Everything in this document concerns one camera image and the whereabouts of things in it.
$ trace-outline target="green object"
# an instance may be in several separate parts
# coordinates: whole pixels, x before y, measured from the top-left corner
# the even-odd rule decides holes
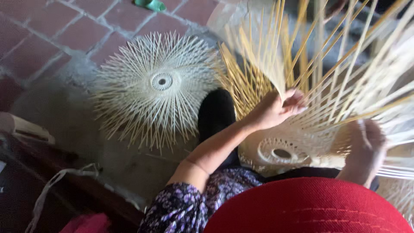
[[[149,10],[156,11],[156,12],[167,9],[164,3],[158,0],[134,0],[134,2],[135,2],[135,5],[139,7],[144,7]]]

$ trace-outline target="red brick tile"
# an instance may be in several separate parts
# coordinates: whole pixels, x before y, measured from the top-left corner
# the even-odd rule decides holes
[[[26,79],[42,68],[59,49],[49,42],[31,35],[0,62],[16,77]]]
[[[0,59],[28,36],[29,31],[0,15]]]
[[[164,15],[162,13],[157,13],[155,17],[150,19],[139,31],[137,35],[143,36],[149,34],[150,32],[174,32],[174,30],[180,34],[184,35],[188,29],[188,25],[184,22],[181,22],[178,19]]]
[[[129,0],[122,0],[105,15],[105,19],[113,26],[120,26],[126,31],[134,32],[151,14],[150,10],[135,6]]]
[[[7,112],[23,89],[10,77],[0,77],[0,112]]]
[[[63,55],[55,61],[53,64],[51,64],[42,74],[42,77],[50,77],[54,75],[60,68],[62,68],[68,61],[72,59],[72,56],[67,55],[66,53],[63,53]]]
[[[105,60],[109,59],[109,56],[113,56],[114,53],[119,53],[120,46],[127,46],[127,41],[118,32],[112,33],[102,48],[91,57],[91,60],[97,65],[101,65]]]
[[[84,9],[89,14],[98,17],[105,12],[114,0],[76,0],[73,4]]]
[[[217,4],[218,2],[214,0],[189,0],[178,9],[176,14],[184,19],[205,26]]]
[[[183,0],[164,0],[162,1],[167,7],[167,11],[173,12]]]
[[[46,5],[46,0],[1,0],[0,11],[5,15],[24,22],[32,12]]]
[[[88,51],[98,43],[109,29],[97,24],[92,19],[84,16],[70,25],[58,38],[62,45],[74,50]]]
[[[62,3],[53,2],[46,8],[33,14],[29,27],[46,36],[53,36],[78,14],[79,12]]]

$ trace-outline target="red hat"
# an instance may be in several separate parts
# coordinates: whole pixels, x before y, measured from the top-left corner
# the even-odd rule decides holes
[[[205,233],[403,233],[413,230],[388,201],[361,185],[294,178],[252,188],[225,202]]]

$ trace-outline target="floral clothing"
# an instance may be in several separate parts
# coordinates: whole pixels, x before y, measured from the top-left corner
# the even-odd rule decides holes
[[[138,233],[201,233],[225,201],[262,184],[262,176],[243,167],[213,173],[203,194],[190,184],[169,184],[152,201]]]

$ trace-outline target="center hole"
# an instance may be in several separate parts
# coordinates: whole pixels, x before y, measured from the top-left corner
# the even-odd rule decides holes
[[[289,152],[282,150],[282,149],[276,149],[273,151],[273,153],[281,158],[291,158],[292,156],[290,155]]]

